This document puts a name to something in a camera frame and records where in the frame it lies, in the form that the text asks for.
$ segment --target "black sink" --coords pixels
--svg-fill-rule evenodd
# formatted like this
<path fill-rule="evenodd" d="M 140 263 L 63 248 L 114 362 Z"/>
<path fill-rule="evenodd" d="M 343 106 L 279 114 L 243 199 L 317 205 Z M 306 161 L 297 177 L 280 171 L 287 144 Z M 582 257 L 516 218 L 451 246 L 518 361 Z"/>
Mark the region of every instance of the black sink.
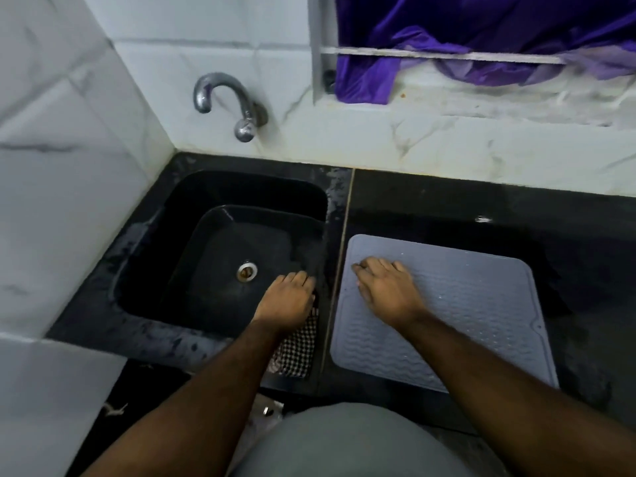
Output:
<path fill-rule="evenodd" d="M 123 268 L 116 301 L 132 315 L 236 337 L 278 274 L 321 271 L 327 207 L 325 192 L 305 181 L 187 176 Z"/>

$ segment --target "purple cloth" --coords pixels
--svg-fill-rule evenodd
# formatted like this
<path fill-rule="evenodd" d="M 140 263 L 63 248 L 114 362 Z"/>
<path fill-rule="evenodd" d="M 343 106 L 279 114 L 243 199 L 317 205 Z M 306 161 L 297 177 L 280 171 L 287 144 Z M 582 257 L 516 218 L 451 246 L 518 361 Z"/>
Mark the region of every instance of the purple cloth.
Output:
<path fill-rule="evenodd" d="M 336 0 L 340 46 L 439 53 L 560 54 L 596 78 L 636 73 L 636 0 Z M 422 59 L 339 55 L 338 100 L 389 101 L 401 68 Z M 532 84 L 561 65 L 436 60 L 483 86 Z"/>

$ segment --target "faucet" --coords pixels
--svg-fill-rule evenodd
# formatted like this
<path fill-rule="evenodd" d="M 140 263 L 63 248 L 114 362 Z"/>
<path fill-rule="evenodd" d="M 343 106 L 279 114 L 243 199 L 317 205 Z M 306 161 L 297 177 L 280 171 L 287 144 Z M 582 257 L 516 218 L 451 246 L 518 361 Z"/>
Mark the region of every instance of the faucet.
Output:
<path fill-rule="evenodd" d="M 234 135 L 241 142 L 249 142 L 256 135 L 256 128 L 267 123 L 268 115 L 264 106 L 253 101 L 243 84 L 231 75 L 214 72 L 202 76 L 196 81 L 194 91 L 195 109 L 202 114 L 212 110 L 212 90 L 218 86 L 229 87 L 234 90 L 240 104 L 243 119 L 234 126 Z"/>

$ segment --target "gray silicone mat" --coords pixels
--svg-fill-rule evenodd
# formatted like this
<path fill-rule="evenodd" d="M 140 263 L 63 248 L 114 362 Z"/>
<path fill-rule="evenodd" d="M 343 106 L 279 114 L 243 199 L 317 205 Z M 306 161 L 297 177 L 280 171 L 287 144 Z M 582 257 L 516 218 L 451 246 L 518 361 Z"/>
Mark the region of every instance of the gray silicone mat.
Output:
<path fill-rule="evenodd" d="M 330 349 L 336 365 L 447 392 L 415 349 L 364 304 L 350 267 L 368 256 L 402 261 L 440 319 L 545 383 L 558 386 L 527 264 L 511 257 L 368 235 L 352 237 L 346 251 Z"/>

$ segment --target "drain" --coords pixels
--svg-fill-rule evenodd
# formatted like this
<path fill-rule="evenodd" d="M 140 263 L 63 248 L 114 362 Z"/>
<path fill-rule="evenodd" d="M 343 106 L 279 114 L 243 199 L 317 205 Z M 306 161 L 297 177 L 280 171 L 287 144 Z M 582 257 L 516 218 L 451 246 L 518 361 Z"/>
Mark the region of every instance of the drain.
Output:
<path fill-rule="evenodd" d="M 248 283 L 258 274 L 258 268 L 250 261 L 241 264 L 237 270 L 237 279 L 242 283 Z"/>

